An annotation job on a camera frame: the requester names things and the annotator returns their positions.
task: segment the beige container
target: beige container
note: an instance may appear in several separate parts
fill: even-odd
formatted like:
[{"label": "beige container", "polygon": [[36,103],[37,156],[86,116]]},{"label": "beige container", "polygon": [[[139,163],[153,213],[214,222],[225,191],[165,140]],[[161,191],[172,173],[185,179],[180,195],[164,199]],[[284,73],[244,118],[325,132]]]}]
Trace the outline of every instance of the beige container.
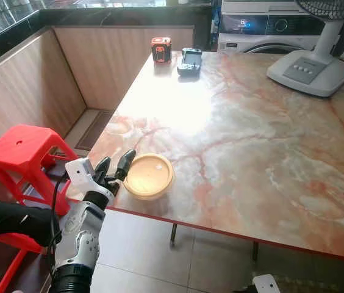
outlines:
[{"label": "beige container", "polygon": [[143,154],[136,157],[124,180],[125,188],[140,200],[161,197],[173,179],[171,162],[159,154]]}]

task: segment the black countertop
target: black countertop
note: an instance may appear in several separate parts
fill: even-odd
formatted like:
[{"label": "black countertop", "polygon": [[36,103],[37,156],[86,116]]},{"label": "black countertop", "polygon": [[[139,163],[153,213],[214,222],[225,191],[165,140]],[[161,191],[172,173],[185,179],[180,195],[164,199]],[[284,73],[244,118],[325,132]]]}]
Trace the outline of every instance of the black countertop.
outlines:
[{"label": "black countertop", "polygon": [[210,0],[30,0],[0,12],[0,56],[45,26],[193,26],[207,50],[211,13]]}]

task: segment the red stool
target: red stool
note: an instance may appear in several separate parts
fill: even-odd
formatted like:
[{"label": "red stool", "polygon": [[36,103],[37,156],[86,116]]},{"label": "red stool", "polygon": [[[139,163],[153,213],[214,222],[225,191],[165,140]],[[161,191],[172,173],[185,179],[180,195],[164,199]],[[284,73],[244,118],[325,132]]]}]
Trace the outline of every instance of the red stool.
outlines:
[{"label": "red stool", "polygon": [[7,286],[9,285],[12,277],[19,268],[23,258],[26,256],[27,252],[32,251],[35,253],[40,253],[42,247],[39,246],[33,239],[26,235],[16,234],[16,233],[7,233],[0,235],[0,242],[13,247],[19,248],[20,251],[15,256],[11,265],[9,265],[6,273],[0,281],[0,293],[5,293]]},{"label": "red stool", "polygon": [[[66,157],[49,154],[53,147],[60,148]],[[55,159],[71,161],[77,159],[77,155],[55,131],[49,128],[14,126],[0,138],[0,181],[22,205],[24,200],[30,200],[51,206],[54,185],[41,168],[51,167],[55,164]],[[10,175],[11,172],[21,176],[17,183]],[[25,182],[29,182],[43,199],[24,195],[21,187]],[[69,183],[67,181],[61,192],[57,194],[58,215],[64,215],[69,211],[69,205],[65,200]]]}]

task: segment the robotic arm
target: robotic arm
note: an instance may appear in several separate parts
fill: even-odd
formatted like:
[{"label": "robotic arm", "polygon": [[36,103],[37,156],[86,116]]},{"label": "robotic arm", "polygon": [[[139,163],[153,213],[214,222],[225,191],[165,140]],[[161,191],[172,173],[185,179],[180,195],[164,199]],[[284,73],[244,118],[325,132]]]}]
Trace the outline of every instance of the robotic arm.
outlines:
[{"label": "robotic arm", "polygon": [[119,161],[115,174],[107,175],[110,158],[103,159],[95,168],[88,158],[66,163],[71,183],[85,197],[69,211],[57,244],[55,266],[49,293],[89,293],[99,257],[99,232],[105,217],[104,209],[111,205],[119,189],[117,180],[123,181],[135,157],[128,151]]}]

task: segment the gray tile floor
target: gray tile floor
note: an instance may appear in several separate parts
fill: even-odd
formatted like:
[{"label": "gray tile floor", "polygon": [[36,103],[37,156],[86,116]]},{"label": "gray tile floor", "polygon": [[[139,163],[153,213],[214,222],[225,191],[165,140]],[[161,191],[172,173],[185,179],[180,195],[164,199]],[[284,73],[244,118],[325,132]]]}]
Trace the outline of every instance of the gray tile floor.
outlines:
[{"label": "gray tile floor", "polygon": [[[83,114],[65,138],[70,147],[96,115],[97,110]],[[260,244],[254,266],[250,241],[178,226],[171,249],[171,228],[170,223],[106,211],[91,292],[225,293],[265,273],[335,284],[344,292],[344,261]]]}]

